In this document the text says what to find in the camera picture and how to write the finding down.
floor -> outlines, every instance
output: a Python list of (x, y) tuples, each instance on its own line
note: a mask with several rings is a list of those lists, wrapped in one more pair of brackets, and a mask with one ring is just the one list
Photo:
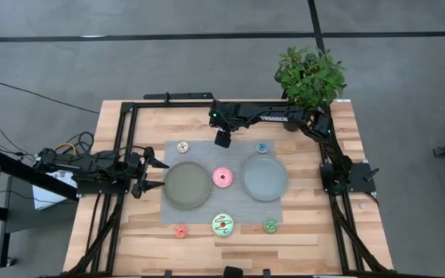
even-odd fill
[[(316, 1), (322, 32), (445, 32), (445, 2)], [(0, 37), (313, 32), (306, 0), (0, 0)], [(146, 93), (280, 96), (279, 53), (315, 39), (0, 42), (1, 81), (99, 110), (102, 100)], [(374, 168), (396, 269), (445, 276), (445, 37), (325, 38), (343, 61), (365, 153)], [(96, 114), (0, 86), (0, 128), (39, 151), (81, 131)], [(0, 143), (9, 147), (0, 136)], [(60, 272), (72, 222), (18, 232), (19, 264), (0, 277)]]

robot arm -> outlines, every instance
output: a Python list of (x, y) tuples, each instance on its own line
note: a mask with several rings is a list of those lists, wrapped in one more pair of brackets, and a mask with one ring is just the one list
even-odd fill
[(142, 192), (164, 185), (164, 182), (146, 179), (148, 166), (169, 168), (155, 159), (152, 147), (143, 149), (142, 155), (132, 153), (126, 161), (120, 161), (119, 151), (100, 151), (76, 157), (71, 154), (57, 154), (54, 150), (45, 148), (39, 152), (33, 167), (41, 172), (70, 171), (73, 173), (72, 179), (79, 187), (85, 183), (119, 185), (122, 181), (136, 179), (137, 183), (131, 194), (140, 198)]
[(305, 109), (298, 106), (262, 107), (255, 103), (215, 102), (209, 111), (211, 127), (219, 128), (215, 143), (229, 147), (231, 132), (240, 127), (249, 128), (259, 122), (280, 122), (296, 124), (301, 132), (319, 143), (333, 166), (334, 182), (348, 184), (352, 160), (343, 154), (335, 136), (334, 124), (328, 111), (321, 108)]

white paper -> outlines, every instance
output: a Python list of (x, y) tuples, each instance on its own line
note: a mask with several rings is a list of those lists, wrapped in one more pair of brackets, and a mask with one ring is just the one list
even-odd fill
[[(73, 177), (72, 172), (55, 171), (53, 173), (47, 173), (47, 174), (50, 175), (51, 177), (54, 177), (55, 179), (58, 179), (64, 183), (76, 188), (76, 182), (73, 179), (71, 179), (71, 177)], [(34, 198), (37, 198), (41, 201), (46, 201), (46, 202), (40, 202), (40, 201), (37, 201), (34, 199), (34, 207), (37, 210), (42, 210), (42, 209), (50, 207), (51, 205), (55, 205), (50, 202), (57, 203), (57, 202), (62, 202), (64, 200), (66, 200), (66, 198), (63, 196), (60, 196), (60, 195), (52, 193), (52, 192), (48, 192), (47, 190), (37, 187), (35, 185), (32, 186), (32, 190), (34, 193)]]

plant pot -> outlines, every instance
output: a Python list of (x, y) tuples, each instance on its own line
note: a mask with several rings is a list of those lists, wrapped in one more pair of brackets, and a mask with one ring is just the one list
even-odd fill
[(283, 127), (290, 132), (296, 132), (300, 129), (295, 123), (283, 123)]

pink frosted donut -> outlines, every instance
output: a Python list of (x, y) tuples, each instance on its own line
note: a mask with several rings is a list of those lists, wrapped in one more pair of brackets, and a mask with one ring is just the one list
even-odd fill
[(212, 174), (212, 180), (220, 188), (226, 188), (233, 181), (233, 173), (226, 167), (217, 168)]

